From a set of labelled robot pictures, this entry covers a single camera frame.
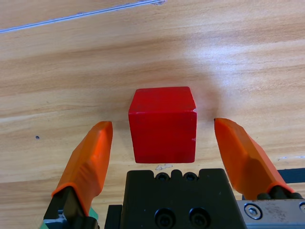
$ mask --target small hole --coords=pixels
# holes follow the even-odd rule
[[[249,208],[249,212],[253,216],[257,216],[257,214],[258,214],[258,212],[257,212],[257,210],[255,208]]]

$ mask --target table surface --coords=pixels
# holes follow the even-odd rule
[[[1,29],[63,16],[73,5],[60,1],[48,14],[50,1],[10,2]],[[65,16],[97,10],[96,2]],[[305,166],[301,0],[168,0],[0,39],[0,228],[39,228],[71,152],[99,121],[114,126],[105,186],[92,203],[102,228],[108,205],[122,203],[127,171],[158,173],[133,157],[128,108],[138,88],[189,86],[197,105],[196,161],[164,172],[223,168],[215,117],[242,125],[276,168]],[[304,183],[292,187],[305,195]]]

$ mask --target black screw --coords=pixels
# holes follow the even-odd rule
[[[183,177],[187,181],[195,181],[195,180],[198,179],[197,175],[195,173],[192,173],[192,172],[186,173]]]
[[[170,177],[167,173],[159,173],[158,175],[156,175],[156,179],[161,181],[166,181],[169,180]]]
[[[190,211],[190,221],[197,229],[206,229],[211,224],[210,215],[203,208],[193,208]]]
[[[155,214],[155,222],[160,229],[171,229],[176,223],[175,214],[170,209],[160,209]]]

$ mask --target white line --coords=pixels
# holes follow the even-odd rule
[[[144,0],[136,3],[129,3],[121,6],[115,6],[115,7],[110,7],[110,8],[105,8],[102,10],[95,10],[95,11],[90,11],[90,12],[84,12],[84,13],[78,13],[75,15],[71,15],[68,17],[63,17],[63,18],[55,18],[47,21],[41,21],[37,23],[31,23],[31,24],[25,24],[21,26],[15,26],[15,27],[10,27],[7,29],[0,30],[0,33],[6,33],[6,32],[13,32],[13,31],[18,31],[18,30],[24,30],[28,28],[33,28],[33,27],[38,27],[42,25],[48,25],[48,24],[53,24],[61,21],[69,21],[77,18],[83,18],[83,17],[88,17],[96,14],[102,14],[102,13],[107,13],[107,12],[112,12],[112,11],[117,11],[117,10],[123,10],[127,8],[132,8],[132,7],[138,7],[138,6],[143,6],[143,5],[149,5],[149,4],[162,4],[164,3],[165,0]]]

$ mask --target red wooden block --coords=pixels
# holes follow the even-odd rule
[[[194,162],[197,112],[189,87],[138,89],[128,116],[137,163]]]

